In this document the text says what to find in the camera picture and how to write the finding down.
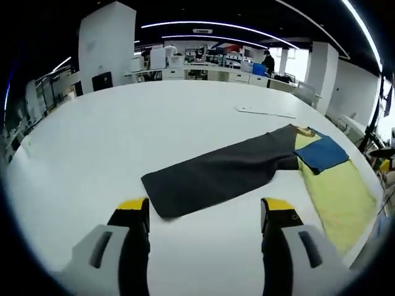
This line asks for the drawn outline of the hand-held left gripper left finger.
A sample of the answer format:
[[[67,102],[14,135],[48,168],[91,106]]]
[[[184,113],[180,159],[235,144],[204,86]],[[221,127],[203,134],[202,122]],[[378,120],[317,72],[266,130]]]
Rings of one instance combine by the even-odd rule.
[[[72,295],[149,295],[149,199],[122,202],[72,249],[60,283]]]

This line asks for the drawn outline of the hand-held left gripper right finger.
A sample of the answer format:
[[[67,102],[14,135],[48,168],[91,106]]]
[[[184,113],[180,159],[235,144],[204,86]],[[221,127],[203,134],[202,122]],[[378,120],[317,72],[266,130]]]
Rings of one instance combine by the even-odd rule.
[[[285,200],[263,198],[264,295],[336,295],[347,267],[334,245]]]

